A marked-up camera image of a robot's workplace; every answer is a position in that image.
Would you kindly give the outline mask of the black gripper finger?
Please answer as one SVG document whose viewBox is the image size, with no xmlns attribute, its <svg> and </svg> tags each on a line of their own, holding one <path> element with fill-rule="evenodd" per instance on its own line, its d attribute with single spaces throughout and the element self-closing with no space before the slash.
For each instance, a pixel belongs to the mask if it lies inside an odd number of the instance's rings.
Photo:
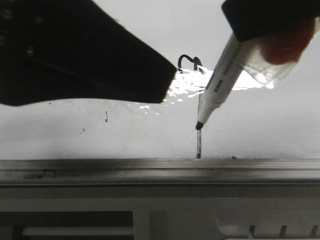
<svg viewBox="0 0 320 240">
<path fill-rule="evenodd" d="M 320 15 L 318 0 L 225 0 L 221 5 L 239 42 L 298 25 Z"/>
<path fill-rule="evenodd" d="M 176 68 L 91 0 L 0 3 L 0 102 L 160 103 Z"/>
</svg>

